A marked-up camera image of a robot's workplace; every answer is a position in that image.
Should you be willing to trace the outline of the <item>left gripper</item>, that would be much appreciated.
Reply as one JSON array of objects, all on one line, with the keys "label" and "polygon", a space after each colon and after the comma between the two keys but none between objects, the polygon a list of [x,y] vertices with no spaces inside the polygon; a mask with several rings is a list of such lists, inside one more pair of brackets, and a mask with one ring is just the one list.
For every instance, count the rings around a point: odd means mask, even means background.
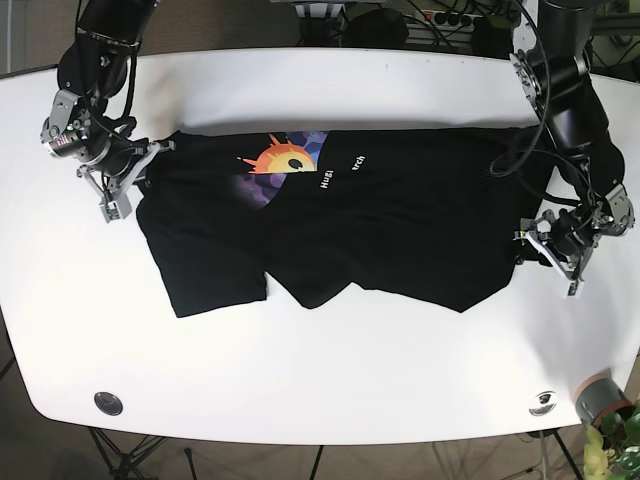
[{"label": "left gripper", "polygon": [[631,200],[625,190],[611,190],[594,203],[581,204],[568,211],[561,209],[555,221],[555,245],[547,232],[533,229],[514,232],[514,262],[536,262],[563,271],[567,278],[567,297],[578,297],[584,283],[584,272],[590,263],[596,243],[602,236],[618,237],[634,226]]}]

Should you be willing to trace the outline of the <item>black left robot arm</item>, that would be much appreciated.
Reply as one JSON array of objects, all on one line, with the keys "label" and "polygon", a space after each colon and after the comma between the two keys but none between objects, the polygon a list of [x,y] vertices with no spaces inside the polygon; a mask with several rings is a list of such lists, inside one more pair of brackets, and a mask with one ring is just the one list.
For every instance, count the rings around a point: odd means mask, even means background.
[{"label": "black left robot arm", "polygon": [[[578,295],[583,272],[603,237],[620,237],[635,223],[623,184],[625,160],[609,133],[609,119],[593,88],[587,45],[597,1],[517,1],[520,22],[512,34],[510,61],[539,119],[526,148],[512,147],[490,165],[496,178],[515,176],[529,193],[559,206],[523,219],[514,239],[526,260],[551,266],[565,294]],[[547,137],[576,196],[560,198],[536,190],[522,168]]]}]

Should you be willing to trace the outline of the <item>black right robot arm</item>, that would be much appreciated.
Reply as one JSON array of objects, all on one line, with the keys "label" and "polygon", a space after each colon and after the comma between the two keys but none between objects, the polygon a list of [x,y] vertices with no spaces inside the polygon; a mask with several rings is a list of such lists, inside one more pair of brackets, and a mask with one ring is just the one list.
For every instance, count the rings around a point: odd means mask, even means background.
[{"label": "black right robot arm", "polygon": [[100,199],[106,222],[132,212],[128,190],[142,182],[172,140],[132,139],[138,54],[155,1],[79,2],[74,41],[57,67],[56,93],[40,134],[56,158],[72,157]]}]

